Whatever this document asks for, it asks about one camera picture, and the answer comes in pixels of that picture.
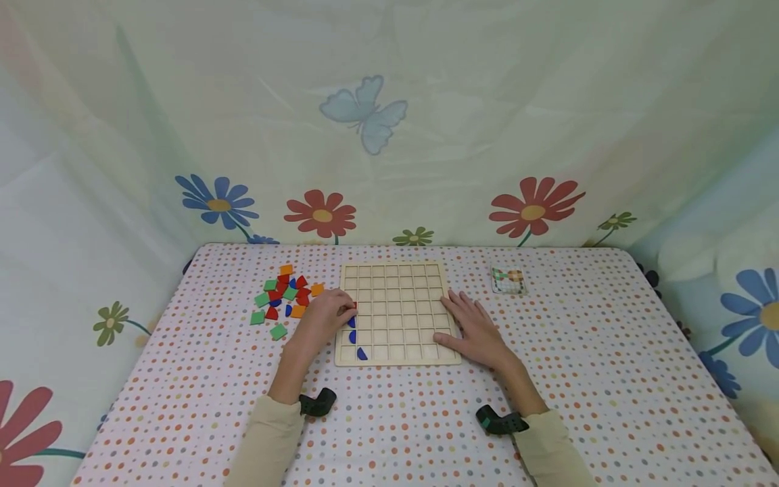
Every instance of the blue flower print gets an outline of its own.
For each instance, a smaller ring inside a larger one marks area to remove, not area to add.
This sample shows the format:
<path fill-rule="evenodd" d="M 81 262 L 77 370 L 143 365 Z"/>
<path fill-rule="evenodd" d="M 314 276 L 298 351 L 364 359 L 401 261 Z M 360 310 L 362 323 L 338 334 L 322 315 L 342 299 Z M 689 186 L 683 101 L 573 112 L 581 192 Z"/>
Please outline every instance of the blue flower print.
<path fill-rule="evenodd" d="M 742 270 L 735 277 L 738 284 L 755 301 L 740 295 L 725 293 L 720 302 L 728 310 L 745 319 L 731 323 L 722 329 L 726 337 L 749 335 L 738 346 L 741 355 L 749 357 L 766 344 L 766 354 L 771 365 L 779 369 L 779 291 L 773 269 L 766 269 L 763 276 L 753 269 Z"/>
<path fill-rule="evenodd" d="M 736 399 L 735 391 L 741 390 L 741 386 L 735 381 L 735 376 L 728 372 L 728 364 L 712 357 L 707 351 L 700 352 L 698 357 L 703 362 L 703 366 L 714 377 L 714 382 L 717 383 L 722 393 L 731 399 Z"/>
<path fill-rule="evenodd" d="M 231 189 L 229 178 L 224 176 L 217 178 L 213 182 L 216 189 L 216 197 L 214 197 L 200 177 L 197 175 L 189 177 L 192 182 L 183 176 L 176 176 L 176 182 L 186 189 L 182 193 L 185 196 L 182 203 L 187 208 L 204 211 L 205 213 L 200 217 L 206 223 L 215 224 L 221 216 L 224 227 L 233 230 L 237 227 L 236 224 L 248 227 L 249 222 L 246 218 L 259 218 L 259 215 L 253 211 L 240 210 L 254 204 L 252 198 L 241 198 L 249 190 L 246 186 L 235 185 Z"/>
<path fill-rule="evenodd" d="M 271 237 L 263 237 L 257 234 L 252 235 L 247 239 L 248 243 L 264 243 L 264 244 L 272 244 L 276 245 L 279 243 L 277 240 L 272 239 Z"/>

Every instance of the polka dot tablecloth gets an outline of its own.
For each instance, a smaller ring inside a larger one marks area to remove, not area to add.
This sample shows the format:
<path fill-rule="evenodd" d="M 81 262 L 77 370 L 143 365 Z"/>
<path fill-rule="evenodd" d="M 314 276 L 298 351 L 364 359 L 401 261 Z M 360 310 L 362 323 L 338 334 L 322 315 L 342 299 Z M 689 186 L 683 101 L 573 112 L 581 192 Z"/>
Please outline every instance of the polka dot tablecloth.
<path fill-rule="evenodd" d="M 779 484 L 625 252 L 246 244 L 198 251 L 72 484 L 222 485 L 287 339 L 249 326 L 265 280 L 292 263 L 332 288 L 342 263 L 382 260 L 443 262 L 481 299 L 599 484 Z M 494 294 L 494 261 L 529 294 Z M 484 404 L 509 413 L 479 365 L 337 368 L 330 345 L 304 392 L 324 386 L 338 400 L 305 423 L 284 485 L 531 485 L 511 438 L 476 421 Z"/>

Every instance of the green square piece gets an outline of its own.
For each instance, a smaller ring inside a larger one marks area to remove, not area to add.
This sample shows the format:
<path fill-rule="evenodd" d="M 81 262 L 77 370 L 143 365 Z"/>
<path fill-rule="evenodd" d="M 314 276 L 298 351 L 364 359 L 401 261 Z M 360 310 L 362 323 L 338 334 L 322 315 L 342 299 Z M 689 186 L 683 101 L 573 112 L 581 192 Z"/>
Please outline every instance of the green square piece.
<path fill-rule="evenodd" d="M 263 292 L 261 295 L 254 298 L 254 302 L 257 303 L 258 308 L 262 308 L 264 305 L 270 302 L 270 296 L 268 293 Z"/>
<path fill-rule="evenodd" d="M 265 310 L 260 309 L 257 312 L 252 313 L 252 319 L 249 321 L 250 325 L 259 325 L 265 323 Z"/>
<path fill-rule="evenodd" d="M 288 301 L 292 301 L 295 296 L 298 295 L 298 290 L 293 289 L 292 286 L 287 288 L 287 290 L 284 292 L 284 299 L 287 299 Z"/>
<path fill-rule="evenodd" d="M 273 337 L 273 341 L 281 340 L 281 338 L 287 336 L 287 329 L 279 323 L 270 329 L 270 336 Z"/>

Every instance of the small flower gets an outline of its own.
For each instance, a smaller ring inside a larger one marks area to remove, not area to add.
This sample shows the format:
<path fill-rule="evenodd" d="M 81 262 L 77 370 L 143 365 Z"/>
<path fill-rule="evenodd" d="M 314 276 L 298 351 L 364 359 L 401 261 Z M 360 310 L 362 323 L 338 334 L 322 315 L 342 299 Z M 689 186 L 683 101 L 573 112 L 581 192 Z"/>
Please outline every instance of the small flower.
<path fill-rule="evenodd" d="M 641 273 L 643 273 L 643 276 L 647 279 L 647 282 L 652 287 L 652 289 L 654 289 L 654 293 L 657 295 L 657 297 L 662 298 L 663 293 L 657 290 L 657 286 L 660 284 L 660 276 L 653 270 L 648 270 L 646 273 L 644 273 L 643 266 L 641 264 L 638 264 L 638 268 Z"/>
<path fill-rule="evenodd" d="M 287 201 L 287 208 L 296 214 L 284 215 L 286 221 L 303 221 L 298 226 L 299 231 L 314 231 L 321 238 L 330 238 L 333 235 L 343 237 L 346 230 L 352 230 L 357 227 L 354 222 L 353 213 L 356 211 L 352 205 L 338 205 L 344 201 L 343 195 L 334 192 L 327 196 L 318 189 L 307 191 L 303 197 L 308 205 L 290 199 Z"/>
<path fill-rule="evenodd" d="M 99 321 L 92 326 L 92 330 L 102 330 L 102 333 L 97 338 L 98 347 L 114 343 L 114 333 L 121 333 L 125 329 L 123 322 L 129 318 L 129 311 L 130 308 L 123 309 L 119 301 L 116 301 L 111 309 L 100 308 L 97 314 L 100 315 L 103 321 Z"/>
<path fill-rule="evenodd" d="M 237 227 L 236 223 L 248 227 L 249 222 L 246 218 L 259 218 L 259 215 L 253 211 L 239 210 L 239 208 L 246 208 L 254 204 L 252 198 L 241 198 L 249 190 L 246 186 L 235 185 L 230 189 L 229 178 L 224 176 L 217 178 L 213 182 L 217 194 L 214 197 L 200 177 L 196 175 L 189 177 L 192 182 L 182 176 L 176 176 L 176 182 L 186 189 L 182 193 L 185 196 L 182 203 L 187 208 L 205 211 L 200 217 L 206 223 L 215 224 L 221 216 L 224 227 L 233 230 Z"/>
<path fill-rule="evenodd" d="M 252 235 L 252 237 L 247 241 L 249 243 L 264 243 L 264 244 L 277 244 L 279 243 L 278 240 L 274 240 L 271 237 L 263 237 L 257 234 Z"/>
<path fill-rule="evenodd" d="M 726 292 L 720 302 L 728 310 L 747 316 L 722 329 L 726 337 L 738 337 L 752 331 L 738 346 L 741 355 L 749 357 L 766 344 L 766 355 L 771 365 L 779 369 L 779 291 L 773 269 L 766 269 L 763 276 L 756 270 L 742 270 L 735 277 L 738 284 L 757 303 L 739 295 Z"/>
<path fill-rule="evenodd" d="M 560 221 L 570 217 L 574 209 L 571 207 L 586 193 L 582 192 L 568 199 L 563 199 L 576 191 L 579 183 L 565 181 L 556 189 L 554 178 L 543 178 L 536 187 L 536 178 L 525 178 L 520 182 L 522 201 L 516 196 L 500 195 L 492 200 L 492 205 L 506 208 L 507 211 L 491 213 L 492 221 L 508 221 L 509 223 L 498 228 L 499 234 L 509 233 L 509 238 L 520 237 L 527 227 L 533 235 L 543 235 L 549 231 L 545 220 Z"/>
<path fill-rule="evenodd" d="M 417 228 L 414 233 L 411 233 L 411 230 L 403 230 L 403 235 L 393 238 L 392 241 L 395 242 L 395 245 L 420 245 L 424 247 L 432 242 L 430 238 L 433 236 L 433 233 L 433 230 L 426 231 L 425 227 Z"/>
<path fill-rule="evenodd" d="M 601 223 L 598 228 L 601 230 L 619 230 L 620 228 L 627 228 L 629 224 L 632 222 L 638 220 L 638 218 L 634 217 L 632 213 L 629 211 L 625 211 L 619 214 L 613 214 L 611 217 Z"/>
<path fill-rule="evenodd" d="M 157 328 L 157 323 L 160 322 L 160 318 L 162 318 L 162 313 L 155 316 L 151 321 L 149 321 L 149 324 L 146 325 L 146 329 L 149 331 L 149 333 L 154 333 L 154 329 Z M 142 334 L 138 335 L 136 337 L 136 347 L 138 348 L 144 348 L 146 347 L 146 344 L 149 343 L 149 339 L 151 338 L 151 335 Z"/>
<path fill-rule="evenodd" d="M 736 399 L 735 391 L 741 390 L 741 386 L 735 381 L 735 376 L 728 372 L 728 364 L 712 357 L 709 352 L 702 351 L 698 355 L 703 366 L 709 371 L 722 393 L 731 399 Z"/>
<path fill-rule="evenodd" d="M 2 419 L 2 412 L 9 406 L 12 391 L 13 382 L 0 381 L 0 419 Z M 44 476 L 44 468 L 40 465 L 14 465 L 14 463 L 48 448 L 59 438 L 62 423 L 49 422 L 18 441 L 14 440 L 35 422 L 52 395 L 51 389 L 47 387 L 38 387 L 31 391 L 22 399 L 8 421 L 0 426 L 0 479 L 3 485 L 35 487 Z"/>

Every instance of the orange square piece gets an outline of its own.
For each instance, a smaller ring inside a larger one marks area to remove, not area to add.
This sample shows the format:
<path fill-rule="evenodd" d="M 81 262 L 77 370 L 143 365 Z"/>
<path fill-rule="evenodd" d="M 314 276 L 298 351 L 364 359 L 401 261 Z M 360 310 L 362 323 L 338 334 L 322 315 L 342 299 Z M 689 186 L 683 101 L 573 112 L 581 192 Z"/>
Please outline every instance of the orange square piece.
<path fill-rule="evenodd" d="M 325 291 L 324 284 L 314 284 L 311 286 L 311 296 L 317 297 Z"/>
<path fill-rule="evenodd" d="M 290 316 L 293 318 L 302 318 L 305 313 L 305 306 L 295 305 L 292 307 L 292 313 Z"/>

